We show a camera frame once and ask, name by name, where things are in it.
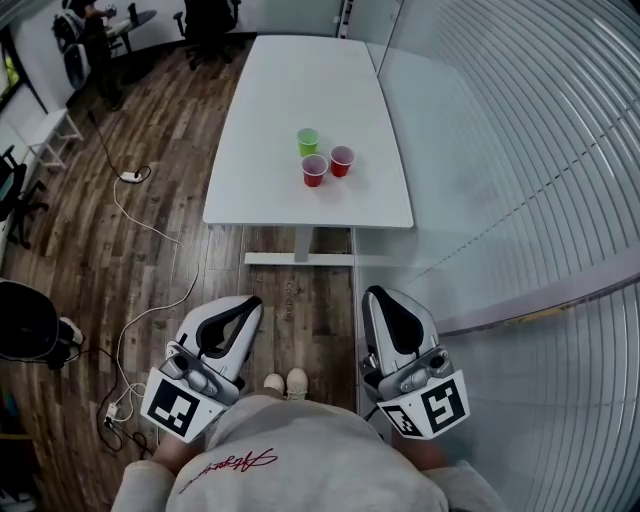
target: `red cup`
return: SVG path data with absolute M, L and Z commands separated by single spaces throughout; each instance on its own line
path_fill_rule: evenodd
M 356 160 L 353 149 L 347 146 L 336 146 L 331 150 L 331 174 L 342 178 L 349 172 L 349 168 Z
M 329 164 L 322 155 L 308 155 L 302 159 L 304 182 L 308 187 L 317 187 L 327 172 Z

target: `power strip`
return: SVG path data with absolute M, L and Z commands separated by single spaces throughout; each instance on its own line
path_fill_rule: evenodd
M 120 179 L 122 181 L 126 181 L 127 183 L 140 183 L 142 181 L 142 173 L 123 172 L 120 175 Z

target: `window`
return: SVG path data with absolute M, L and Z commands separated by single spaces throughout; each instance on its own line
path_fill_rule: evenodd
M 18 87 L 24 83 L 24 71 L 18 60 L 18 54 L 11 40 L 9 28 L 0 31 L 0 53 L 2 66 L 0 67 L 0 110 L 11 99 Z

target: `electrical outlet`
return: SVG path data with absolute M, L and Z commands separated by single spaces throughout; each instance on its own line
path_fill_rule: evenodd
M 142 174 L 135 172 L 123 172 L 120 175 L 120 179 L 127 183 L 140 183 L 142 181 Z
M 112 421 L 113 421 L 113 419 L 114 419 L 114 418 L 117 416 L 117 414 L 118 414 L 118 410 L 119 410 L 118 404 L 116 404 L 116 403 L 114 403 L 114 402 L 111 402 L 111 403 L 109 404 L 109 407 L 107 408 L 107 414 L 106 414 L 106 416 L 105 416 L 105 420 L 108 418 L 108 419 L 110 419 L 110 420 L 112 420 Z

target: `white cable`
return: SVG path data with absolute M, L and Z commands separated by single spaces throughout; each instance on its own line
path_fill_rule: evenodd
M 133 412 L 134 412 L 134 406 L 133 406 L 133 397 L 131 396 L 132 393 L 134 393 L 135 395 L 139 396 L 140 398 L 143 398 L 144 395 L 141 395 L 140 393 L 138 393 L 134 388 L 138 385 L 143 385 L 146 388 L 146 385 L 144 383 L 141 382 L 135 382 L 133 384 L 131 384 L 129 382 L 129 379 L 127 379 L 127 375 L 124 373 L 124 369 L 122 368 L 122 365 L 120 364 L 120 346 L 122 345 L 122 338 L 124 337 L 124 333 L 125 331 L 131 327 L 133 324 L 135 324 L 138 320 L 140 320 L 143 316 L 152 313 L 154 311 L 161 311 L 163 309 L 170 309 L 173 308 L 175 306 L 177 306 L 178 304 L 183 303 L 185 300 L 187 300 L 187 297 L 189 297 L 189 295 L 191 294 L 191 292 L 193 291 L 193 287 L 196 284 L 196 281 L 198 279 L 198 275 L 200 274 L 200 264 L 196 261 L 196 259 L 193 257 L 193 253 L 187 249 L 182 242 L 180 242 L 180 240 L 176 240 L 175 238 L 171 238 L 168 235 L 165 235 L 164 233 L 162 233 L 161 231 L 158 231 L 156 228 L 151 227 L 151 226 L 147 226 L 146 224 L 143 224 L 140 221 L 137 221 L 136 219 L 134 219 L 133 217 L 131 217 L 126 210 L 122 207 L 122 205 L 118 202 L 118 197 L 116 195 L 116 185 L 118 184 L 118 181 L 120 181 L 120 178 L 116 178 L 113 182 L 113 202 L 116 204 L 116 206 L 118 208 L 120 208 L 120 211 L 122 211 L 122 213 L 124 213 L 125 217 L 127 217 L 127 219 L 129 219 L 131 222 L 134 222 L 136 224 L 138 224 L 139 226 L 142 226 L 143 228 L 146 229 L 150 229 L 151 231 L 154 231 L 156 233 L 158 233 L 160 236 L 166 238 L 167 240 L 178 244 L 180 247 L 182 247 L 182 249 L 189 255 L 189 257 L 191 258 L 191 260 L 195 263 L 196 265 L 196 275 L 193 278 L 193 281 L 191 282 L 191 286 L 189 286 L 189 289 L 187 290 L 187 293 L 185 293 L 184 297 L 182 297 L 180 300 L 174 302 L 173 304 L 169 304 L 167 306 L 158 306 L 155 308 L 151 308 L 151 309 L 147 309 L 145 312 L 140 313 L 137 317 L 135 317 L 133 320 L 131 320 L 131 322 L 129 322 L 127 325 L 125 325 L 122 328 L 122 331 L 120 332 L 120 337 L 118 338 L 118 345 L 116 347 L 116 355 L 115 355 L 115 359 L 116 359 L 116 365 L 118 366 L 118 370 L 120 370 L 120 373 L 122 374 L 122 377 L 124 378 L 124 381 L 127 383 L 127 389 L 125 390 L 125 392 L 122 394 L 122 396 L 120 398 L 118 398 L 118 400 L 116 400 L 116 404 L 119 403 L 127 393 L 129 393 L 129 403 L 131 404 L 131 412 L 129 414 L 129 416 L 127 416 L 125 419 L 117 419 L 117 418 L 113 418 L 113 421 L 117 421 L 117 422 L 125 422 L 131 419 L 131 417 L 133 416 Z

